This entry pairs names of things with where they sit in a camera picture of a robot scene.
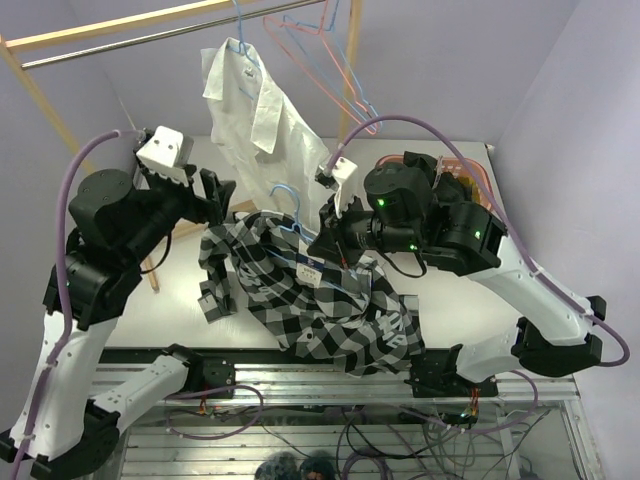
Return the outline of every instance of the clothing rack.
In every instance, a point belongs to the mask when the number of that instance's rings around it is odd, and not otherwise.
[[[257,3],[257,0],[237,0],[240,4],[252,4]],[[255,10],[242,15],[243,19],[257,18],[272,13],[284,12],[307,5],[313,5],[321,3],[324,0],[297,0],[291,3],[286,3],[274,7],[264,8],[261,10]],[[351,0],[351,14],[349,19],[349,31],[347,41],[347,61],[352,66],[355,64],[358,48],[358,38],[360,33],[360,17],[362,15],[362,1],[363,0]],[[53,65],[60,62],[66,62],[77,58],[87,57],[90,55],[96,55],[98,53],[109,52],[112,50],[118,50],[121,48],[130,47],[133,45],[141,45],[144,43],[152,42],[155,40],[161,40],[165,38],[171,38],[178,35],[184,35],[187,33],[195,32],[205,28],[212,28],[219,25],[225,25],[236,22],[238,20],[237,15],[231,15],[219,20],[199,23],[190,25],[187,27],[177,28],[173,30],[167,30],[164,32],[154,33],[142,37],[132,38],[130,40],[124,40],[121,42],[110,43],[99,47],[88,48],[84,50],[78,50],[75,52],[66,53],[63,55],[57,55],[53,57],[44,58],[41,60],[35,60],[31,62],[22,63],[17,57],[18,54],[24,52],[31,52],[48,48],[56,45],[64,45],[68,43],[78,42],[82,40],[88,40],[91,38],[97,38],[104,35],[110,35],[113,33],[121,33],[138,28],[149,27],[153,25],[160,25],[173,20],[182,18],[189,18],[195,15],[201,15],[204,13],[216,12],[228,8],[234,8],[233,0],[203,0],[200,2],[189,3],[185,5],[179,5],[177,7],[165,8],[161,10],[155,10],[152,12],[141,13],[138,15],[132,15],[128,17],[117,18],[114,20],[107,20],[104,22],[93,23],[90,25],[82,25],[79,27],[68,28],[65,30],[58,30],[48,33],[42,33],[39,35],[33,35],[24,38],[18,38],[15,40],[5,40],[0,35],[0,57],[4,59],[13,74],[20,81],[24,89],[29,93],[33,101],[36,103],[42,114],[47,121],[51,124],[54,130],[58,133],[62,141],[70,150],[72,155],[75,155],[80,150],[80,144],[77,141],[75,135],[71,129],[64,122],[64,119],[60,116],[58,111],[51,104],[47,96],[42,89],[33,79],[33,77],[27,72],[32,68],[44,67],[46,65]],[[343,99],[343,106],[349,99],[350,91],[348,89],[347,81],[344,82],[345,98]],[[340,116],[340,134],[339,138],[343,138],[349,128],[349,117],[346,113],[342,112]],[[96,168],[89,160],[85,160],[82,164],[82,168],[87,174],[93,173]],[[153,267],[151,258],[145,260],[145,269]],[[149,282],[153,290],[158,291],[160,286],[158,278],[155,272],[151,272],[148,275]]]

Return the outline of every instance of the metal rod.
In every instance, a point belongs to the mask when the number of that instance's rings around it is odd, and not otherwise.
[[[320,3],[324,0],[299,0],[297,2],[286,3],[284,5],[278,5],[277,7],[264,8],[262,10],[256,10],[255,12],[249,12],[242,15],[243,20],[249,20],[251,18],[263,17],[272,13],[285,12],[287,10],[293,10],[294,8],[306,7],[307,5],[313,5],[314,3]],[[54,63],[66,62],[74,60],[76,58],[88,57],[90,55],[96,55],[98,53],[110,52],[112,50],[119,50],[121,48],[131,47],[133,45],[142,45],[143,43],[153,42],[155,40],[162,40],[164,38],[176,37],[178,35],[184,35],[185,33],[197,32],[205,28],[218,27],[220,25],[226,25],[238,20],[237,15],[231,17],[222,18],[220,20],[213,20],[211,22],[198,23],[196,25],[190,25],[188,27],[176,28],[174,30],[167,30],[166,32],[153,33],[144,37],[132,38],[130,40],[123,40],[122,42],[110,43],[107,45],[101,45],[99,47],[87,48],[85,50],[78,50],[77,52],[65,53],[64,55],[57,55],[55,57],[43,58],[42,60],[34,60],[32,62],[23,63],[22,69],[29,70],[31,68],[44,67],[45,65],[53,65]]]

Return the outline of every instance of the clothing tag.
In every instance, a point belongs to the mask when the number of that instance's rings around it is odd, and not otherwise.
[[[301,240],[298,241],[298,254],[296,255],[296,277],[314,287],[319,287],[322,282],[322,271],[324,270],[324,260],[318,257],[307,255],[307,245]]]

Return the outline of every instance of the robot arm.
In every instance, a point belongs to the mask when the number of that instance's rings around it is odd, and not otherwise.
[[[77,225],[66,251],[73,330],[55,367],[48,366],[64,329],[54,268],[31,391],[14,427],[0,435],[0,458],[13,462],[32,403],[39,405],[28,448],[20,452],[35,460],[34,478],[92,473],[112,453],[120,434],[158,401],[203,386],[201,359],[174,345],[126,383],[87,400],[102,350],[142,279],[144,258],[180,219],[219,224],[226,217],[235,182],[220,182],[213,172],[201,170],[205,198],[196,196],[196,168],[187,164],[191,145],[181,133],[159,127],[136,152],[149,190],[136,189],[125,172],[101,170],[81,182],[69,203]]]
[[[345,164],[353,166],[341,159],[339,171]],[[365,177],[372,210],[365,211],[356,197],[338,216],[336,210],[347,204],[340,190],[349,181],[334,182],[320,174],[318,180],[333,183],[342,201],[332,198],[321,209],[321,231],[309,254],[349,266],[367,250],[389,261],[387,253],[413,253],[421,265],[426,262],[484,285],[523,315],[517,325],[485,341],[452,347],[444,359],[441,351],[427,350],[424,366],[438,373],[438,387],[447,377],[481,383],[522,367],[559,377],[600,363],[602,342],[592,334],[591,322],[550,292],[539,274],[531,273],[505,225],[471,200],[468,187],[450,173],[436,182],[437,177],[436,159],[405,152],[403,163],[384,163]],[[600,297],[559,288],[588,314],[604,320],[606,305]],[[424,380],[426,375],[418,377]],[[436,385],[427,386],[437,390]]]

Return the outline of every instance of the checkered fabric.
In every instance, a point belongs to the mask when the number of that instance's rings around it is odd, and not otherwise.
[[[296,276],[300,237],[293,219],[258,212],[205,231],[200,266],[200,305],[208,321],[233,313],[225,258],[230,258],[249,311],[277,338],[282,350],[299,357],[333,359],[361,376],[397,372],[422,353],[420,324],[410,315],[377,262],[363,256],[350,271],[326,262],[319,286]]]

